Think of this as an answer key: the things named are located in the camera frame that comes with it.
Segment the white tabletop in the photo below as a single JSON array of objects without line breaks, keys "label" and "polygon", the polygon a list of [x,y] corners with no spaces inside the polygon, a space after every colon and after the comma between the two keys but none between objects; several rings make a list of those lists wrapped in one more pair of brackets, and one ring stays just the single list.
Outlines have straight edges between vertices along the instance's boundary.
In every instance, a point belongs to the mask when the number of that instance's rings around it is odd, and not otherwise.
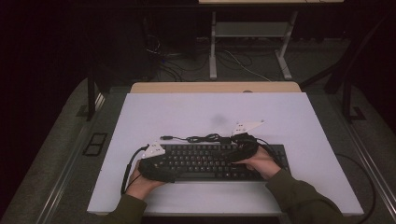
[{"label": "white tabletop", "polygon": [[[182,144],[161,141],[160,136],[230,136],[236,122],[262,119],[264,124],[249,133],[270,144],[283,144],[295,178],[312,184],[345,215],[362,214],[312,105],[301,92],[128,94],[88,212],[105,214],[115,209],[126,164],[140,147],[154,141]],[[146,202],[146,215],[151,216],[281,213],[264,183],[167,184],[155,189]]]}]

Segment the floor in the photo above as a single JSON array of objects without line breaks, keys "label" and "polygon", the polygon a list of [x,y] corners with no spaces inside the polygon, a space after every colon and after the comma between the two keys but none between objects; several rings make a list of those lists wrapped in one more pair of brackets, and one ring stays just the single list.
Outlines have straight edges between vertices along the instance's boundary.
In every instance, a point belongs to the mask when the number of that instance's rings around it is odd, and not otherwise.
[{"label": "floor", "polygon": [[[280,44],[276,39],[221,39],[217,48],[218,81],[266,81],[267,79],[282,81],[281,70],[274,55],[274,50]],[[195,59],[183,59],[172,53],[171,49],[166,51],[168,57],[162,61],[161,70],[151,81],[181,79],[211,81],[208,79],[207,40],[199,39],[198,46],[200,46],[199,52],[202,53]],[[347,46],[346,40],[325,40],[321,43],[315,40],[290,42],[285,58],[293,81],[301,83],[329,67],[343,55]],[[392,191],[387,192],[384,183],[389,189],[396,189],[396,180],[392,175],[396,169],[394,150],[396,137],[356,88],[352,92],[352,105],[362,111],[365,120],[347,123],[340,115],[341,93],[326,94],[323,91],[325,83],[326,78],[323,78],[304,91],[317,113],[334,153],[348,156],[359,165],[366,166],[361,162],[361,151],[365,150],[383,177],[383,181],[375,181],[375,175],[372,175],[375,171],[369,172],[376,187],[373,194],[363,170],[350,159],[337,156],[365,214],[370,213],[373,208],[373,213],[365,223],[394,223],[396,218],[389,212],[389,207],[394,204],[394,198],[392,200],[390,197],[389,200],[387,194],[391,196]],[[100,95],[96,102],[97,112],[91,121],[87,121],[86,80],[76,87],[1,223],[99,223],[101,221],[99,216],[87,213],[86,209],[123,100],[129,89],[130,87],[125,86],[113,87],[109,93]],[[97,157],[83,156],[82,151],[93,133],[107,133],[102,153]],[[355,223],[363,217],[350,219]],[[286,217],[271,221],[289,223]],[[174,220],[154,220],[149,217],[144,219],[144,222],[175,223]],[[197,222],[245,223],[247,220],[202,218]],[[263,223],[259,218],[252,218],[249,222]]]}]

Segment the dark green sleeve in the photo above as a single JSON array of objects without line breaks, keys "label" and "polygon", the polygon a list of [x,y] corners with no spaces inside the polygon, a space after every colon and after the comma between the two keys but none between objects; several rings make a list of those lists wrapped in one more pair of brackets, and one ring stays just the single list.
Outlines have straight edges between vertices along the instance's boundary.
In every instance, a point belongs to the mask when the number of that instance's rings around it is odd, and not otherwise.
[{"label": "dark green sleeve", "polygon": [[280,209],[288,213],[293,224],[348,223],[335,203],[319,194],[313,186],[294,179],[284,170],[274,175],[266,187],[274,195]]},{"label": "dark green sleeve", "polygon": [[117,208],[105,216],[102,224],[139,224],[146,206],[142,200],[124,194]]}]

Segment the cable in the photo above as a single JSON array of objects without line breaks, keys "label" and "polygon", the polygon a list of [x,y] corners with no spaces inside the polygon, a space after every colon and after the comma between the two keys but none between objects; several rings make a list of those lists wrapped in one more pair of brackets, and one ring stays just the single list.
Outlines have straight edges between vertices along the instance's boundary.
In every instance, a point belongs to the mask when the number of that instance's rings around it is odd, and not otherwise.
[{"label": "cable", "polygon": [[175,82],[177,82],[177,78],[179,78],[180,81],[182,81],[181,80],[181,76],[175,70],[173,70],[172,68],[169,68],[169,67],[161,64],[160,65],[160,69],[162,71],[166,72],[168,75],[170,75],[175,80]]},{"label": "cable", "polygon": [[169,62],[169,61],[165,61],[166,63],[170,63],[170,64],[172,64],[173,66],[176,66],[178,69],[180,69],[181,71],[186,71],[186,72],[193,72],[193,71],[199,71],[199,70],[201,70],[201,69],[203,69],[204,67],[205,67],[205,65],[206,65],[206,63],[207,63],[207,61],[209,60],[209,57],[205,57],[205,61],[204,61],[204,63],[202,64],[202,65],[200,65],[199,67],[197,67],[197,68],[191,68],[191,69],[186,69],[186,68],[183,68],[183,67],[181,67],[180,65],[178,65],[178,64],[176,64],[176,63],[171,63],[171,62]]},{"label": "cable", "polygon": [[135,177],[131,183],[129,183],[129,185],[126,187],[125,191],[136,181],[137,178],[139,178],[141,175],[138,175],[137,177]]},{"label": "cable", "polygon": [[367,179],[369,180],[369,183],[370,183],[370,186],[371,186],[371,189],[372,189],[372,194],[373,194],[373,202],[372,202],[372,206],[371,206],[369,212],[366,214],[366,216],[365,216],[361,221],[359,221],[359,222],[357,223],[357,224],[361,224],[361,223],[365,222],[365,221],[373,214],[373,212],[374,212],[374,210],[375,210],[376,192],[375,192],[375,185],[374,185],[374,182],[373,182],[373,180],[370,178],[370,176],[369,176],[368,172],[366,171],[366,169],[364,169],[360,164],[358,164],[358,163],[357,163],[356,161],[354,161],[352,158],[350,158],[350,157],[348,157],[348,156],[346,156],[346,155],[343,155],[343,154],[339,154],[339,153],[334,153],[334,154],[335,154],[336,156],[344,157],[344,158],[346,158],[346,159],[348,159],[348,160],[350,160],[350,161],[353,161],[356,165],[358,165],[359,168],[361,168],[361,170],[364,172],[364,174],[366,175]]},{"label": "cable", "polygon": [[231,139],[229,137],[221,137],[217,133],[211,133],[205,137],[191,136],[191,137],[187,137],[187,138],[178,138],[178,137],[169,136],[169,135],[161,136],[162,140],[171,140],[174,138],[181,140],[181,141],[187,141],[188,143],[202,143],[202,142],[220,142],[222,144],[231,143]]},{"label": "cable", "polygon": [[132,156],[131,160],[129,161],[128,165],[126,166],[125,169],[125,173],[124,173],[124,178],[122,179],[122,186],[121,186],[121,195],[125,193],[126,189],[126,183],[128,181],[128,177],[129,177],[129,173],[131,172],[131,167],[132,167],[132,162],[134,161],[134,158],[137,156],[137,154],[141,151],[145,151],[146,149],[148,149],[149,145],[146,145],[145,147],[141,147],[139,148],[134,155]]},{"label": "cable", "polygon": [[[257,144],[257,145],[259,145],[260,147],[264,148],[264,149],[267,151],[267,153],[270,155],[270,157],[274,160],[274,162],[275,162],[280,168],[282,168],[282,169],[285,168],[284,165],[282,164],[282,162],[280,162],[279,157],[275,154],[274,148],[271,147],[270,144],[268,144],[266,141],[264,141],[264,140],[262,140],[262,139],[260,139],[260,138],[255,138],[255,139],[256,139],[256,141],[247,139],[247,140],[244,140],[244,142],[250,142],[250,143],[253,143],[253,144]],[[257,140],[260,140],[260,141],[264,142],[265,145],[260,144],[259,142],[257,142]]]},{"label": "cable", "polygon": [[233,59],[232,60],[230,60],[230,59],[228,59],[228,58],[225,58],[225,57],[223,57],[220,53],[222,53],[221,51],[218,51],[218,53],[216,54],[216,56],[219,58],[219,59],[221,59],[221,60],[224,60],[225,62],[227,62],[227,63],[231,63],[231,64],[235,64],[235,65],[237,65],[238,67],[237,68],[231,68],[230,66],[227,66],[225,63],[223,63],[223,62],[221,62],[225,67],[227,67],[227,68],[230,68],[230,69],[233,69],[233,70],[242,70],[243,68],[241,67],[241,64],[243,65],[243,66],[251,66],[251,65],[253,65],[253,61],[251,60],[251,58],[249,57],[249,56],[247,56],[246,54],[242,54],[243,56],[245,56],[246,58],[247,58],[247,60],[248,60],[248,62],[247,63],[242,63],[240,60],[236,60],[235,59],[235,57],[233,56],[233,54],[230,52],[230,51],[228,51],[228,50],[225,50],[225,49],[223,49],[222,50],[223,52],[226,52],[227,54],[229,54],[229,55],[231,55],[232,57],[233,57]]},{"label": "cable", "polygon": [[242,65],[242,64],[231,54],[230,51],[228,51],[228,50],[224,50],[224,51],[227,52],[228,54],[230,54],[230,55],[239,63],[239,65],[240,65],[243,69],[247,70],[249,73],[251,73],[251,74],[253,74],[253,75],[256,75],[256,76],[258,76],[258,77],[262,77],[262,78],[264,78],[265,80],[271,82],[271,80],[270,80],[269,78],[264,77],[264,76],[262,76],[262,75],[260,75],[260,74],[257,74],[257,73],[255,73],[255,72],[252,72],[252,71],[248,70],[244,65]]},{"label": "cable", "polygon": [[160,74],[159,74],[159,77],[161,76],[161,71],[164,71],[164,72],[166,72],[166,74],[167,74],[167,75],[169,75],[170,77],[172,77],[172,78],[174,79],[174,81],[175,81],[175,82],[177,82],[177,78],[176,78],[176,76],[175,76],[173,73],[171,73],[171,72],[169,72],[168,70],[166,70],[166,69],[163,69],[163,68],[160,68]]},{"label": "cable", "polygon": [[147,37],[153,38],[153,39],[155,39],[155,40],[157,41],[157,47],[156,47],[155,49],[147,49],[147,51],[153,51],[154,53],[161,54],[161,51],[160,51],[161,42],[160,42],[160,40],[158,39],[158,37],[155,36],[155,35],[147,35]]}]

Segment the black keyboard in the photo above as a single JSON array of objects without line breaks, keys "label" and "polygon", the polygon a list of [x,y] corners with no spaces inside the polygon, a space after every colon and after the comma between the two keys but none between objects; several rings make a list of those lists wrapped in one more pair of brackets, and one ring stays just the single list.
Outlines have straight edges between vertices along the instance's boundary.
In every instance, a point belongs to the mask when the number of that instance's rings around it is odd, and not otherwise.
[{"label": "black keyboard", "polygon": [[[222,153],[235,150],[236,145],[161,145],[166,153],[161,156],[159,166],[178,170],[176,181],[263,181],[259,172],[250,171],[245,164],[228,163]],[[283,168],[290,171],[283,145],[271,145]]]}]

